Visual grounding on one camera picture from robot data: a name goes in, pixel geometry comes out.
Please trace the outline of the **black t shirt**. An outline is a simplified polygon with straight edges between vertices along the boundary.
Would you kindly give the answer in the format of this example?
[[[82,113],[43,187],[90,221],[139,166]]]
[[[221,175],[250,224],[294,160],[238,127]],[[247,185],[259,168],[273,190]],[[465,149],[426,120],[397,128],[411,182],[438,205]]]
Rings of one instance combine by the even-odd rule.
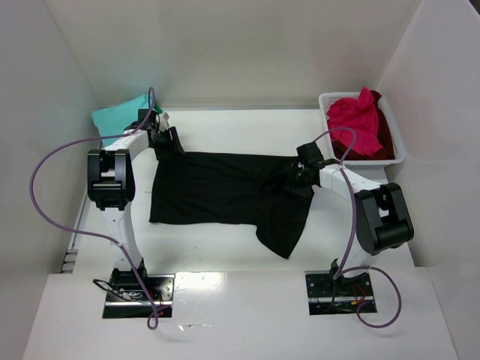
[[[149,220],[153,224],[252,225],[259,242],[290,257],[314,195],[288,190],[296,157],[187,152],[157,163]]]

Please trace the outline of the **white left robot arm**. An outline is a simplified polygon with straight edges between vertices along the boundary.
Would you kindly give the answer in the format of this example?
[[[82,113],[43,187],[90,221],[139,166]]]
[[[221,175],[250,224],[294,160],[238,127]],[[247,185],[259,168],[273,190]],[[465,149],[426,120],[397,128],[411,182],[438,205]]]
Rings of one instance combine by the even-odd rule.
[[[111,145],[87,155],[88,198],[100,210],[108,236],[113,239],[114,266],[109,286],[117,291],[140,291],[138,280],[148,282],[131,218],[136,193],[132,162],[148,148],[154,149],[158,159],[185,153],[167,113],[141,109],[138,116],[139,120],[126,127]]]

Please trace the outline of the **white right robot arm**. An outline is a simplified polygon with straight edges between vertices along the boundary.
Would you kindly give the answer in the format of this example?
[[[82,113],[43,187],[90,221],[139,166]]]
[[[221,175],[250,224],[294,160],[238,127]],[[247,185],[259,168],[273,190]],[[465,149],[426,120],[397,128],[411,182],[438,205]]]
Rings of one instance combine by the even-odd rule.
[[[335,159],[325,159],[314,142],[297,148],[286,189],[306,197],[313,186],[349,200],[352,226],[346,250],[331,263],[331,285],[338,290],[367,272],[373,258],[413,239],[414,229],[400,185],[381,184],[347,169]]]

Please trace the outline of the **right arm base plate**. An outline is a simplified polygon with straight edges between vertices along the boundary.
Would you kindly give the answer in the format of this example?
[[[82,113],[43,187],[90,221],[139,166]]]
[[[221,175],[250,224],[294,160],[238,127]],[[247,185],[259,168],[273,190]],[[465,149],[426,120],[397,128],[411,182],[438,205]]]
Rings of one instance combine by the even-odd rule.
[[[332,271],[306,272],[305,283],[311,316],[377,312],[368,273],[333,280]]]

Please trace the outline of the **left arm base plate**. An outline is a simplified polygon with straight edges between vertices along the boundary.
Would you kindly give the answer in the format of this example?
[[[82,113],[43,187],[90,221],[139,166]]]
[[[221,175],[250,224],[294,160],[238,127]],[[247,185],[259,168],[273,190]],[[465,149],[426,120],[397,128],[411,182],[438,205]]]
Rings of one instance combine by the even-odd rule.
[[[160,318],[170,318],[173,312],[174,274],[152,275],[144,278]],[[94,279],[97,287],[106,293],[103,319],[147,319],[152,306],[133,274],[126,277],[112,274],[110,280]]]

